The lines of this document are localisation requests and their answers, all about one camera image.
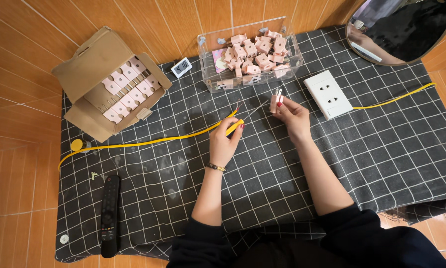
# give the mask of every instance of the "panda sticker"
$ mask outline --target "panda sticker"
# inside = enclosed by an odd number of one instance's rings
[[[248,85],[256,84],[259,80],[261,80],[261,76],[253,76],[251,77],[251,80],[248,81]]]

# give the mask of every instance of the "digital display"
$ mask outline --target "digital display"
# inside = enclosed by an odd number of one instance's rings
[[[178,64],[173,70],[179,75],[183,70],[185,70],[188,67],[188,63],[186,61],[181,62],[181,64]]]

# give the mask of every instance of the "white wall outlet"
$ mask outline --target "white wall outlet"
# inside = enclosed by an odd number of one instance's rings
[[[329,120],[353,110],[352,105],[335,82],[330,71],[326,70],[304,80],[304,84],[321,109],[325,119]]]

